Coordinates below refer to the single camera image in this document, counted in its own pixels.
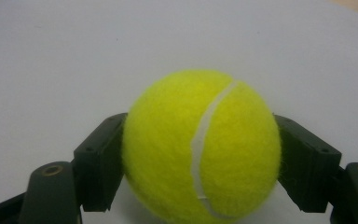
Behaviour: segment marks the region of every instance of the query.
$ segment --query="fuzzy felt surface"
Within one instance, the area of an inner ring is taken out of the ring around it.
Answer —
[[[149,87],[132,106],[123,135],[123,165],[141,202],[168,223],[232,223],[274,187],[281,161],[278,127],[261,97],[241,81],[213,112],[204,138],[200,180],[191,174],[191,141],[215,97],[234,80],[212,70],[185,70]]]

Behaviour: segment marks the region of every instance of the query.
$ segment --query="screw hole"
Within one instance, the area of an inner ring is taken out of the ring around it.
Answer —
[[[52,166],[45,168],[42,171],[42,175],[45,175],[45,176],[56,175],[56,174],[60,173],[62,170],[63,170],[62,166],[52,165]]]

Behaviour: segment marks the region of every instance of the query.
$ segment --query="white seam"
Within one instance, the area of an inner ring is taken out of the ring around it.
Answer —
[[[208,212],[214,217],[218,218],[232,218],[218,212],[214,211],[211,203],[208,200],[208,197],[205,195],[205,192],[202,187],[202,180],[200,178],[200,162],[202,157],[202,151],[204,149],[204,141],[206,133],[208,132],[211,119],[215,109],[219,106],[220,102],[231,93],[231,91],[237,86],[238,82],[231,82],[225,89],[223,89],[209,104],[208,108],[205,110],[204,114],[200,119],[199,127],[194,134],[194,137],[191,141],[192,149],[192,161],[191,161],[191,174],[193,176],[194,190],[197,193],[198,199],[202,202],[204,207]]]

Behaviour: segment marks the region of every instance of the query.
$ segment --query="white background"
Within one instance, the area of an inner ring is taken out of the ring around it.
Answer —
[[[326,0],[0,0],[0,202],[146,86],[186,68],[247,81],[275,113],[358,161],[358,13]],[[123,181],[85,223],[159,223]],[[329,223],[280,185],[239,223]]]

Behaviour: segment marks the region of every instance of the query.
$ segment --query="tennis ball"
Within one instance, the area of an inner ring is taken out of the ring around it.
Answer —
[[[251,213],[281,159],[262,98],[211,70],[173,73],[148,88],[126,118],[122,149],[131,188],[168,223],[232,223]]]

